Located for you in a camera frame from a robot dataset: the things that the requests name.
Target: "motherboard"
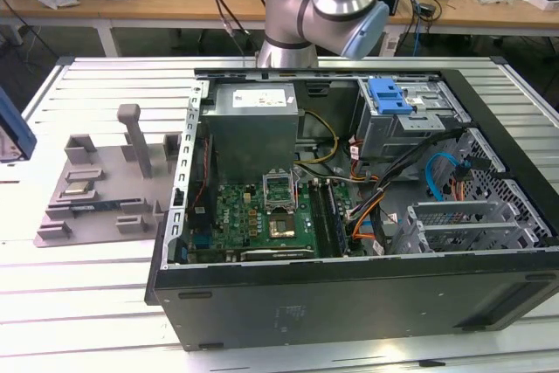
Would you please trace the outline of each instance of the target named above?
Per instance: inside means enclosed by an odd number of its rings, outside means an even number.
[[[190,255],[196,254],[197,262],[262,260],[269,259],[271,253],[276,258],[293,258],[293,252],[300,258],[319,258],[324,253],[343,252],[340,246],[344,245],[322,237],[322,232],[328,232],[328,226],[342,232],[341,215],[351,205],[345,183],[270,181],[219,185],[215,225],[191,235]],[[321,190],[327,194],[331,191],[328,208],[323,208]],[[333,211],[338,219],[334,222],[329,217]]]

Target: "wooden table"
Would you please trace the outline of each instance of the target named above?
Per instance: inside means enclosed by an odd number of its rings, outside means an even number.
[[[214,0],[80,0],[79,6],[61,10],[48,9],[37,0],[8,1],[32,25],[97,29],[108,57],[119,55],[112,32],[115,27],[223,28]],[[225,1],[246,29],[264,28],[265,10],[259,0]],[[439,1],[443,13],[431,27],[431,33],[559,36],[559,13],[540,11],[526,2],[482,5],[477,0]],[[394,54],[395,41],[410,20],[411,5],[402,0],[385,29],[383,55]],[[20,24],[3,4],[0,4],[0,24]]]

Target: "blue object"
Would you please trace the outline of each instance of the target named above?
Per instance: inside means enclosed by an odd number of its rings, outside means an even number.
[[[425,180],[427,181],[427,185],[429,185],[429,189],[431,190],[433,196],[437,199],[437,201],[443,201],[444,200],[443,196],[439,192],[437,185],[435,185],[435,182],[433,181],[433,174],[432,174],[433,161],[438,157],[445,157],[450,161],[450,163],[455,168],[460,165],[460,162],[453,155],[450,155],[446,152],[438,152],[435,155],[431,156],[431,158],[427,161],[427,164],[425,165]]]
[[[419,10],[419,4],[416,3],[416,8],[418,10],[418,24],[416,25],[416,42],[413,46],[413,57],[416,57],[416,53],[418,52],[418,45],[419,45],[419,23],[421,22],[421,11]]]
[[[36,144],[37,138],[0,87],[0,162],[30,159]]]
[[[369,96],[375,100],[379,114],[411,114],[413,111],[404,100],[402,89],[390,78],[369,79]]]
[[[376,2],[343,47],[341,55],[346,59],[360,60],[369,54],[383,33],[389,14],[390,9],[385,2]]]

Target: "label sticker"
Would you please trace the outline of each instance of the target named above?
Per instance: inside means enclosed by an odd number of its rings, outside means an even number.
[[[95,207],[92,205],[74,205],[70,207],[72,211],[94,211]]]
[[[246,107],[287,107],[286,91],[283,89],[236,90],[233,93],[233,108]]]
[[[423,105],[424,104],[423,100],[419,97],[417,97],[417,98],[406,98],[405,100],[410,105]]]
[[[373,251],[375,251],[377,255],[384,255],[383,246],[375,240],[373,241]]]

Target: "workbench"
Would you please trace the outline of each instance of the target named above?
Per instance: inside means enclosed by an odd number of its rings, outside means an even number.
[[[214,0],[80,0],[72,8],[51,10],[37,0],[9,0],[28,24],[93,27],[107,57],[120,55],[113,28],[223,29]],[[265,9],[259,0],[225,0],[247,30],[264,29]],[[431,0],[420,0],[432,3]],[[513,4],[482,5],[477,0],[439,0],[443,13],[430,33],[471,35],[559,36],[559,12],[544,12],[514,0]],[[412,15],[408,0],[385,28],[381,55],[393,56]],[[0,2],[0,25],[19,25]],[[426,31],[424,25],[420,31]]]
[[[509,65],[478,58],[321,65],[460,70],[559,190],[559,115]],[[143,301],[153,240],[33,246],[69,135],[91,134],[98,146],[125,144],[117,108],[137,103],[147,141],[160,142],[183,129],[194,68],[241,66],[254,62],[76,59],[52,70],[23,114],[38,138],[32,159],[0,167],[0,371],[363,372],[419,370],[418,361],[436,360],[446,363],[437,369],[443,372],[524,372],[559,365],[559,296],[500,332],[185,353],[162,309]]]

